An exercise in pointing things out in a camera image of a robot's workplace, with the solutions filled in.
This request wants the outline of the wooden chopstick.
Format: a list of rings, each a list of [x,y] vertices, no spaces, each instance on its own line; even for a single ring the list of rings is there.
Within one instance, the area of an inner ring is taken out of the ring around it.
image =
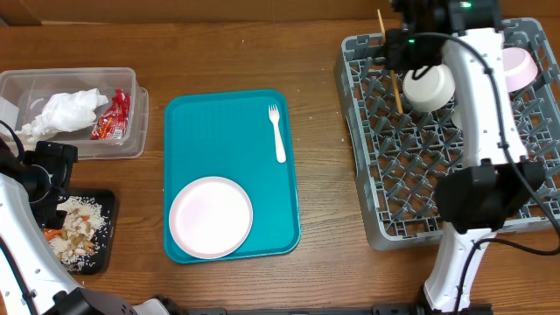
[[[381,35],[382,35],[382,40],[383,43],[385,44],[386,42],[386,31],[385,31],[385,27],[384,27],[384,23],[383,23],[383,19],[382,19],[382,13],[380,9],[377,9],[377,17],[378,17],[378,21],[379,21],[379,25],[380,25],[380,30],[381,30]],[[391,79],[391,84],[392,84],[392,88],[393,88],[393,94],[395,97],[395,105],[396,105],[396,109],[398,114],[403,114],[403,105],[402,105],[402,100],[401,100],[401,95],[397,86],[397,79],[396,79],[396,74],[394,70],[389,70],[389,76]]]

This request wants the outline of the light green bowl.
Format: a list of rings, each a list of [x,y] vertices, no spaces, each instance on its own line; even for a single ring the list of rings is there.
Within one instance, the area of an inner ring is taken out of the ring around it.
[[[432,112],[442,108],[453,97],[455,83],[448,66],[434,66],[419,80],[414,80],[412,74],[413,70],[405,74],[402,89],[414,110]]]

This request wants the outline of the white napkin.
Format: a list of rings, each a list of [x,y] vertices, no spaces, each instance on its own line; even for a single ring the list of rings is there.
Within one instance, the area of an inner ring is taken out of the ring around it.
[[[83,130],[97,121],[95,110],[108,103],[109,98],[97,88],[73,94],[54,94],[41,113],[16,134],[27,142],[37,142],[61,132]]]

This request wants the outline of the red snack wrapper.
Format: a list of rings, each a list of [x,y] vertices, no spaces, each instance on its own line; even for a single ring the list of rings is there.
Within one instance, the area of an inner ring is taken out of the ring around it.
[[[115,91],[111,106],[101,115],[96,122],[91,135],[91,140],[120,140],[128,127],[130,116],[130,94],[122,89]]]

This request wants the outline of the pink bowl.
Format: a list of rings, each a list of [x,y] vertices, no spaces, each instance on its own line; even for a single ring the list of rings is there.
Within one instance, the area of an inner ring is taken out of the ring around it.
[[[525,88],[538,75],[538,67],[527,50],[509,47],[502,50],[502,55],[508,92]]]

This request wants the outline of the white plastic fork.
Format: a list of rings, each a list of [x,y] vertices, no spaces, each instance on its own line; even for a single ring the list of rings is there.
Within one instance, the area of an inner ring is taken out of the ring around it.
[[[282,164],[286,162],[286,154],[284,142],[279,129],[280,113],[276,104],[269,105],[269,119],[274,130],[276,161]]]

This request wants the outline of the pink plate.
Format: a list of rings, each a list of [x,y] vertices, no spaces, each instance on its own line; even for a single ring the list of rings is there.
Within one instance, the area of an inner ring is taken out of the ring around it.
[[[254,219],[251,200],[233,180],[204,177],[186,185],[169,213],[171,238],[189,256],[222,258],[248,238]]]

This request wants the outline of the white cup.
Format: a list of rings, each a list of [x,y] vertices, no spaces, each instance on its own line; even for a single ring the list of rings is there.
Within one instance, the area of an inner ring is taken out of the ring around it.
[[[457,110],[453,111],[453,114],[451,116],[451,122],[453,123],[453,125],[459,129],[462,130],[462,124],[461,124],[461,118],[460,118],[460,113]]]

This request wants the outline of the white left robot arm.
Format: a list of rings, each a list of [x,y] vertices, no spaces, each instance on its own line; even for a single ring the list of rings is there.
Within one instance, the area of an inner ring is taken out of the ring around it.
[[[78,150],[40,141],[35,150],[12,153],[1,145],[1,291],[14,314],[180,314],[169,298],[132,305],[84,288],[67,272],[40,229],[54,218]]]

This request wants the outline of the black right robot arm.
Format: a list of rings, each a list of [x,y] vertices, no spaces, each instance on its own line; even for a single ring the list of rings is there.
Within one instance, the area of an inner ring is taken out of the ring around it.
[[[415,77],[446,65],[461,107],[461,170],[441,178],[434,195],[445,227],[433,271],[401,314],[488,314],[470,290],[480,262],[507,218],[537,200],[546,175],[515,126],[495,1],[395,1],[402,24],[386,33],[377,64]]]

